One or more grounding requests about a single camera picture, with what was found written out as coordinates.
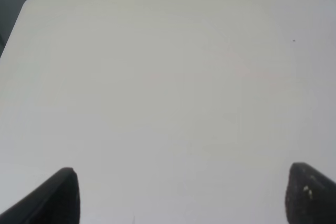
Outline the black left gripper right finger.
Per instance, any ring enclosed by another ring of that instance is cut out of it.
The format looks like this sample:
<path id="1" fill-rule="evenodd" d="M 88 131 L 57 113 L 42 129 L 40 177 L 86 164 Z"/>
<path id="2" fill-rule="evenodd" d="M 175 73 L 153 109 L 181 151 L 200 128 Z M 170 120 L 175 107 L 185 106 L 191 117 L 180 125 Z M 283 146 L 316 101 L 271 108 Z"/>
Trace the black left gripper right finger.
<path id="1" fill-rule="evenodd" d="M 335 182 L 307 163 L 293 163 L 285 210 L 289 224 L 334 224 Z"/>

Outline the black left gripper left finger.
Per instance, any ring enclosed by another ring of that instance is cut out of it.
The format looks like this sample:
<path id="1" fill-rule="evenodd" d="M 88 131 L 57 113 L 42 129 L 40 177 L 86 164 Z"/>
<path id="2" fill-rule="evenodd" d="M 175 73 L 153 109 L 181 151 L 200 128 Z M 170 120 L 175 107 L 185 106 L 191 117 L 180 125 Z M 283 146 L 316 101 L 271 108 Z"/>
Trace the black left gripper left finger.
<path id="1" fill-rule="evenodd" d="M 1 214 L 1 223 L 79 223 L 80 190 L 73 168 L 64 167 Z"/>

